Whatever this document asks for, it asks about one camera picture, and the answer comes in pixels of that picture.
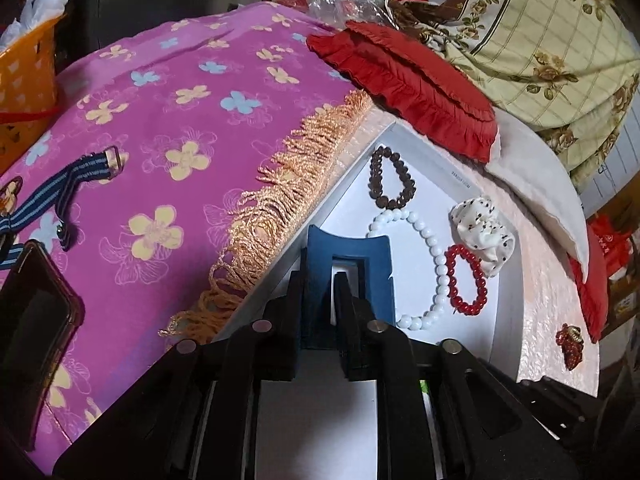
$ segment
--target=tassel fringe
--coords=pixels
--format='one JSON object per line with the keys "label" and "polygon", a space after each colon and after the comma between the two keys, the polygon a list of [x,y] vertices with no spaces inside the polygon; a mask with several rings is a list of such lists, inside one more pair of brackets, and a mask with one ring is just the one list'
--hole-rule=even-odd
{"label": "tassel fringe", "polygon": [[160,335],[211,341],[324,197],[343,143],[371,105],[365,91],[353,90],[343,105],[317,111],[290,133],[286,150],[271,158],[278,167],[258,168],[265,186],[244,192],[231,213],[228,245],[209,271],[211,288],[196,309],[172,316]]}

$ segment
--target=blue plastic piece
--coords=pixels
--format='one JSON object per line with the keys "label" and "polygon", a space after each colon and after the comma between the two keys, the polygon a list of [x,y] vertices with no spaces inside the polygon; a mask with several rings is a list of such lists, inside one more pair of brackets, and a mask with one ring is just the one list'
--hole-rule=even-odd
{"label": "blue plastic piece", "polygon": [[359,296],[369,301],[374,315],[396,322],[394,280],[389,238],[342,238],[309,226],[306,243],[306,287],[302,309],[302,346],[335,349],[331,325],[331,277],[335,260],[356,262]]}

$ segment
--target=smartphone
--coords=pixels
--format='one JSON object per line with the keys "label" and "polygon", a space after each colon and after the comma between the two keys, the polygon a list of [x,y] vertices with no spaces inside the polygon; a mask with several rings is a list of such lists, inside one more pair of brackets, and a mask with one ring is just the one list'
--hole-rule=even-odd
{"label": "smartphone", "polygon": [[43,245],[28,240],[0,289],[0,419],[24,450],[84,306]]}

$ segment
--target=white tray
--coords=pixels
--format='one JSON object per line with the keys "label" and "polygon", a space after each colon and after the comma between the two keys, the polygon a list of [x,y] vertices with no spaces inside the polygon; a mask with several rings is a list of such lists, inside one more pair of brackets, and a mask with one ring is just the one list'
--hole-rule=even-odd
{"label": "white tray", "polygon": [[[300,249],[306,245],[308,225],[318,225],[335,235],[364,237],[380,212],[367,188],[370,155],[380,144],[398,151],[415,179],[417,192],[408,208],[420,214],[443,248],[454,243],[449,211],[456,203],[477,196],[479,190],[415,132],[392,124],[322,200],[218,338],[228,337],[239,326],[259,318],[268,298],[285,293],[289,273],[298,268]],[[385,193],[394,196],[401,184],[386,159],[383,171]],[[516,378],[522,347],[522,260],[515,229],[505,218],[500,220],[516,235],[516,248],[500,275],[488,280],[488,302],[482,312],[475,317],[454,314],[447,303],[447,314],[430,330],[405,333],[431,343],[456,338],[473,354]],[[400,314],[419,316],[431,306],[435,294],[433,257],[407,222],[390,224],[386,232],[392,251],[396,318]],[[476,288],[465,266],[460,260],[456,277],[462,297],[469,301],[475,298]],[[428,396],[424,397],[433,432],[430,403]],[[345,380],[337,352],[303,351],[292,383],[262,382],[257,480],[375,480],[377,445],[375,382]],[[434,454],[436,476],[442,478],[436,449]]]}
{"label": "white tray", "polygon": [[[363,151],[313,211],[218,338],[229,337],[239,326],[259,318],[269,298],[285,293],[289,273],[298,268],[300,249],[306,246],[309,225],[318,225],[339,236],[364,238],[368,225],[380,212],[367,188],[370,156],[380,144],[389,145],[401,154],[415,180],[417,192],[407,208],[420,214],[443,249],[459,243],[460,240],[454,237],[449,212],[457,203],[478,196],[479,189],[460,176],[415,132],[402,124],[392,124]],[[383,162],[383,185],[390,197],[401,190],[401,183],[387,159]],[[476,357],[488,360],[515,379],[522,348],[522,258],[517,232],[504,216],[500,216],[500,221],[515,234],[516,247],[500,274],[487,280],[488,301],[482,312],[478,316],[464,316],[455,313],[447,303],[446,314],[429,330],[404,332],[413,339],[430,343],[447,337],[458,339]],[[435,295],[433,257],[426,243],[407,222],[388,224],[385,233],[391,244],[396,318],[401,314],[421,316],[430,309]],[[471,302],[476,296],[476,286],[470,269],[462,260],[456,267],[456,277],[460,295]]]}

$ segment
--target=black device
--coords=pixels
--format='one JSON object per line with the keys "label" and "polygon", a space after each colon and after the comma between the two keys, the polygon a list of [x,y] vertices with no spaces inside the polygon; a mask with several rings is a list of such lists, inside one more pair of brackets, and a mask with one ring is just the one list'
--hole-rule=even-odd
{"label": "black device", "polygon": [[28,240],[0,290],[0,418],[33,449],[44,395],[84,307],[46,250]]}
{"label": "black device", "polygon": [[[253,479],[260,383],[296,375],[305,273],[304,265],[293,272],[286,296],[229,339],[171,348],[62,454],[54,474]],[[562,447],[458,341],[410,340],[351,295],[344,273],[333,294],[345,377],[376,380],[379,480],[435,479],[434,449],[450,480],[578,478]],[[436,434],[420,380],[429,385]]]}

